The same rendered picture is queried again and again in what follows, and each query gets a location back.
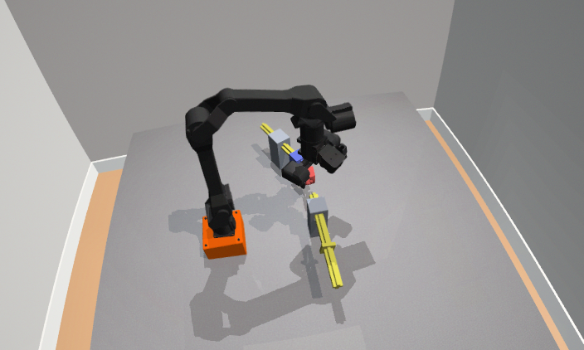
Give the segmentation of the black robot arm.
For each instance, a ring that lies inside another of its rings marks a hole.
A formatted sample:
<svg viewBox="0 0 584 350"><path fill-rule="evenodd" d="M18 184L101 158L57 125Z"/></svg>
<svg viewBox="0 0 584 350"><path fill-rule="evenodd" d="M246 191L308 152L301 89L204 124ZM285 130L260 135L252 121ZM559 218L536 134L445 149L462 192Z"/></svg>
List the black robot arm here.
<svg viewBox="0 0 584 350"><path fill-rule="evenodd" d="M235 210L229 185L221 183L213 152L212 135L234 112L285 112L294 127L300 128L300 137L309 143L324 137L324 126L331 134L353 129L356 120L353 106L343 103L329 107L313 85L299 85L289 90L233 90L226 88L203 100L185 115L186 137L197 153L207 182L208 200L205 202L208 226L213 237L235 235ZM314 150L312 163L318 163L329 173L335 173L347 157L347 146L330 145L327 139L322 148Z"/></svg>

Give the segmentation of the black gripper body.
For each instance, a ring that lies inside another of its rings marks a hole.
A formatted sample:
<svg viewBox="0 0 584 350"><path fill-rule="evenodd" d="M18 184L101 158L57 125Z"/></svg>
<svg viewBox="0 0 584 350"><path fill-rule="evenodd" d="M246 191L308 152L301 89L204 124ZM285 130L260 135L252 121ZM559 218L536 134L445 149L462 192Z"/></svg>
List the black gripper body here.
<svg viewBox="0 0 584 350"><path fill-rule="evenodd" d="M330 145L332 146L334 144L337 146L341 140L337 134L331 134L326 129L324 130L324 137L315 143L306 142L299 136L297 142L301 144L301 148L298 150L298 154L302 156L303 160L300 163L294 161L288 162L281 169L282 177L297 186L302 186L309 179L310 171L308 168L313 164L314 150L316 151L318 147L322 148L327 139L329 139Z"/></svg>

